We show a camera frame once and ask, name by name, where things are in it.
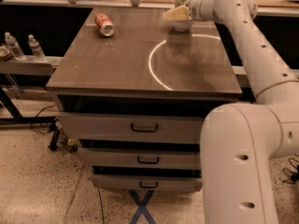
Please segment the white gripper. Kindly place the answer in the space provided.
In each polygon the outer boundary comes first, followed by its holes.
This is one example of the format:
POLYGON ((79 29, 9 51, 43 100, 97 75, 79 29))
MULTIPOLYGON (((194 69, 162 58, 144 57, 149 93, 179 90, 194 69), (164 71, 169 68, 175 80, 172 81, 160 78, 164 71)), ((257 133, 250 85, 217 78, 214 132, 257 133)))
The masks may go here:
POLYGON ((190 16, 194 21, 217 21, 214 11, 215 0, 192 0, 189 9, 185 5, 169 9, 163 14, 165 21, 186 21, 190 16))

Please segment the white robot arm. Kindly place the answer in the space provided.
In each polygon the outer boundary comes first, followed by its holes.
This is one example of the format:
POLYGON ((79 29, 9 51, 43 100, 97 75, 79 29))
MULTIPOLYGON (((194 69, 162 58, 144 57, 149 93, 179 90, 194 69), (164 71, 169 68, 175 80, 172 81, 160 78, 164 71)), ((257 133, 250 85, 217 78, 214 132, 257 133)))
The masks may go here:
POLYGON ((252 0, 192 0, 167 20, 223 24, 253 92, 205 118, 200 161, 206 224, 278 224, 269 162, 299 149, 299 80, 253 22, 252 0))

